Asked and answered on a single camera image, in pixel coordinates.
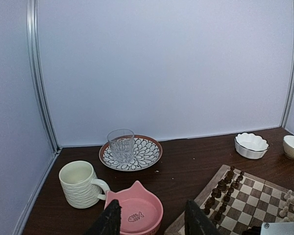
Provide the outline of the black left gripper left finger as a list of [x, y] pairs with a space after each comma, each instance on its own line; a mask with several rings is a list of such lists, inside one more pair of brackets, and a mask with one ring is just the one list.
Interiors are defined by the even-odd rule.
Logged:
[[84, 233], [85, 235], [120, 235], [121, 234], [121, 206], [117, 199], [113, 199], [98, 219]]

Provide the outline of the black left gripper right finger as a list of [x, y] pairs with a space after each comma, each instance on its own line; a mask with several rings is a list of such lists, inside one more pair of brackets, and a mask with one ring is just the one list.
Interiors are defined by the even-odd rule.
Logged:
[[193, 200], [187, 200], [184, 212], [184, 231], [186, 235], [219, 235], [216, 226]]

